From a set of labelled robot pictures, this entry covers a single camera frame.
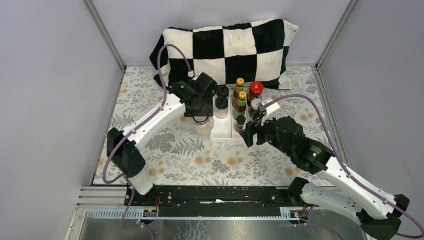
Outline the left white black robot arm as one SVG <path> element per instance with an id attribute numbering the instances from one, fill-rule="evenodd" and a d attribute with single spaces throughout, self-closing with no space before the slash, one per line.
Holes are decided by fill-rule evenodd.
<path id="1" fill-rule="evenodd" d="M 206 73 L 189 81 L 179 81 L 166 90 L 162 101 L 133 124 L 118 130 L 110 129 L 106 138 L 106 155 L 117 166 L 136 192 L 136 199 L 144 206 L 155 200 L 154 184 L 144 169 L 141 154 L 144 147 L 164 126 L 180 116 L 209 118 L 213 116 L 213 97 L 217 82 Z"/>

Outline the small black pepper bottle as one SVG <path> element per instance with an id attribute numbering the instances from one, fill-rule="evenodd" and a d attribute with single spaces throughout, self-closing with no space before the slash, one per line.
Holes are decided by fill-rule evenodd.
<path id="1" fill-rule="evenodd" d="M 244 115 L 238 115 L 235 119 L 235 131 L 239 133 L 244 129 L 246 117 Z"/>

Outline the red lid chili sauce jar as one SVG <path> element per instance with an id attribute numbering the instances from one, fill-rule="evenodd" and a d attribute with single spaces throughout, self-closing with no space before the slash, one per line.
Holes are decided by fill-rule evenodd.
<path id="1" fill-rule="evenodd" d="M 261 82 L 259 81 L 252 82 L 248 88 L 247 105 L 250 106 L 252 100 L 260 98 L 263 91 L 264 91 L 264 86 Z"/>

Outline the yellow cap sauce bottle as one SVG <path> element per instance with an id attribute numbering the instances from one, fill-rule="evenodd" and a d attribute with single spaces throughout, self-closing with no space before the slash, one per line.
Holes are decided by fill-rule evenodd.
<path id="1" fill-rule="evenodd" d="M 233 118 L 236 120 L 239 116 L 244 116 L 247 107 L 247 93 L 245 91 L 240 91 L 238 97 L 235 100 Z"/>
<path id="2" fill-rule="evenodd" d="M 236 85 L 232 94 L 232 106 L 234 107 L 236 105 L 237 99 L 239 97 L 239 93 L 244 91 L 244 83 L 245 80 L 241 77 L 239 77 L 236 80 Z"/>

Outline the black spout lid shaker jar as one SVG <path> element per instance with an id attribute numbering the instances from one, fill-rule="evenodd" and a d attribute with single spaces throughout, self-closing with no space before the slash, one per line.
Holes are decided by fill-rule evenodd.
<path id="1" fill-rule="evenodd" d="M 215 93 L 218 98 L 228 98 L 229 88 L 226 85 L 218 85 L 216 87 Z"/>

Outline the white divided organizer tray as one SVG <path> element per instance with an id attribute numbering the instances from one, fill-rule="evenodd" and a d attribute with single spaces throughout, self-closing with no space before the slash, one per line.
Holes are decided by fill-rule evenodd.
<path id="1" fill-rule="evenodd" d="M 233 117 L 234 107 L 232 105 L 232 93 L 229 94 L 228 100 L 228 115 L 225 119 L 218 119 L 215 116 L 215 99 L 213 97 L 213 121 L 214 127 L 209 134 L 209 140 L 211 143 L 220 144 L 235 144 L 243 143 L 244 140 L 238 132 L 235 131 L 236 120 Z"/>

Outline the glass jar with metal lid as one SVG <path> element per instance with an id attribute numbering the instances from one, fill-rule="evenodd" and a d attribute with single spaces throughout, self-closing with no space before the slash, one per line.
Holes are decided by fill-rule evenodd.
<path id="1" fill-rule="evenodd" d="M 214 127 L 214 118 L 212 116 L 194 116 L 194 130 L 199 135 L 208 135 Z"/>

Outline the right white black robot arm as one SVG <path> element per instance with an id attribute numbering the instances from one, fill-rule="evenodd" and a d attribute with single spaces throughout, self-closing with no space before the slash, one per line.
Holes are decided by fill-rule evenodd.
<path id="1" fill-rule="evenodd" d="M 357 223 L 376 240 L 390 240 L 402 223 L 401 211 L 410 200 L 403 194 L 392 195 L 356 174 L 335 153 L 317 140 L 306 137 L 303 127 L 287 116 L 264 124 L 249 121 L 239 132 L 247 147 L 268 143 L 299 169 L 318 176 L 340 192 L 331 192 L 314 183 L 295 177 L 287 188 L 287 201 L 293 206 L 318 205 Z"/>

